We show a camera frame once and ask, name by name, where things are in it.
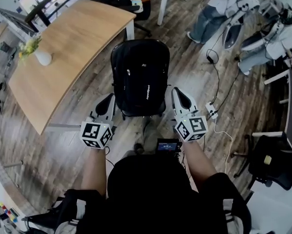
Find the person's arm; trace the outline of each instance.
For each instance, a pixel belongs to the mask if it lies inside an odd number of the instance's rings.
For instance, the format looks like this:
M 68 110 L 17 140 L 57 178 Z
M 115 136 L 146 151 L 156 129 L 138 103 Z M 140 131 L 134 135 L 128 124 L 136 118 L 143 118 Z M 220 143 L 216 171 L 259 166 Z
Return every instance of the person's arm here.
M 189 171 L 198 190 L 202 184 L 217 171 L 196 141 L 184 142 L 183 148 L 187 158 Z
M 90 150 L 86 160 L 81 190 L 97 190 L 100 195 L 106 195 L 106 152 L 100 149 Z

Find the small screen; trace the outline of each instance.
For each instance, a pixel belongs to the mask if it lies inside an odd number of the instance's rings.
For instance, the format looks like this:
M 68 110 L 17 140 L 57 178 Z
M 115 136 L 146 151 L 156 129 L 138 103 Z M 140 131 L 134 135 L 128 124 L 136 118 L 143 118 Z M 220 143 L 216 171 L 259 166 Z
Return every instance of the small screen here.
M 159 143 L 158 151 L 175 151 L 177 143 Z

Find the wooden floor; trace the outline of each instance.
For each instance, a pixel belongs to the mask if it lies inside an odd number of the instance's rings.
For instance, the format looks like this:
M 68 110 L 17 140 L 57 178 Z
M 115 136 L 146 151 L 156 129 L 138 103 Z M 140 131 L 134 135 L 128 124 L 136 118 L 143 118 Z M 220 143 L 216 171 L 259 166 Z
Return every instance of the wooden floor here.
M 169 68 L 169 84 L 166 92 L 167 110 L 162 118 L 155 118 L 158 129 L 164 137 L 171 137 L 173 131 L 170 120 L 173 118 L 171 107 L 171 89 L 178 86 L 195 97 L 198 107 L 206 115 L 205 104 L 211 101 L 216 93 L 217 75 L 214 68 L 205 58 L 206 47 L 195 44 L 186 37 L 196 16 L 200 11 L 202 0 L 168 0 L 163 24 L 156 24 L 160 1 L 152 1 L 152 12 L 149 20 L 143 25 L 151 29 L 153 38 L 158 39 L 170 48 L 171 60 Z M 253 16 L 247 20 L 244 34 L 238 41 L 250 36 L 258 28 L 257 19 Z M 136 39 L 144 38 L 144 33 L 136 29 Z M 3 36 L 9 44 L 17 42 L 7 30 Z M 56 111 L 52 122 L 80 124 L 89 114 L 93 101 L 112 92 L 112 71 L 110 66 L 111 50 L 122 41 L 123 33 L 114 39 L 101 54 L 90 64 L 87 70 L 75 83 Z M 238 46 L 229 51 L 216 47 L 219 62 L 220 85 L 217 108 L 238 73 L 234 57 Z M 10 78 L 18 60 L 5 70 Z M 248 77 L 239 75 L 225 104 L 219 112 L 216 130 L 225 130 L 234 138 L 232 151 L 244 148 L 244 135 L 254 131 L 268 131 L 275 127 L 275 104 L 279 94 L 271 95 L 271 87 L 264 86 L 264 67 L 256 67 Z M 30 203 L 44 212 L 57 196 L 69 188 L 78 188 L 82 179 L 82 168 L 90 152 L 79 140 L 78 133 L 63 134 L 45 133 L 39 136 L 21 108 L 17 105 L 9 87 L 5 93 L 3 115 L 0 116 L 0 158 L 5 163 L 23 160 L 22 168 L 9 168 L 8 173 L 19 185 L 22 193 Z M 121 159 L 124 153 L 131 149 L 134 142 L 140 138 L 142 118 L 128 118 L 122 121 L 117 110 L 114 118 L 117 131 L 110 144 L 111 152 L 107 156 L 113 163 Z M 212 160 L 216 169 L 223 172 L 228 154 L 230 139 L 225 134 L 215 134 L 214 124 L 209 121 L 209 132 L 206 135 L 205 153 Z M 242 177 L 233 179 L 233 174 L 243 162 L 240 158 L 228 159 L 228 175 L 232 178 L 238 190 L 245 195 L 251 176 L 246 171 Z M 107 172 L 112 166 L 107 162 Z

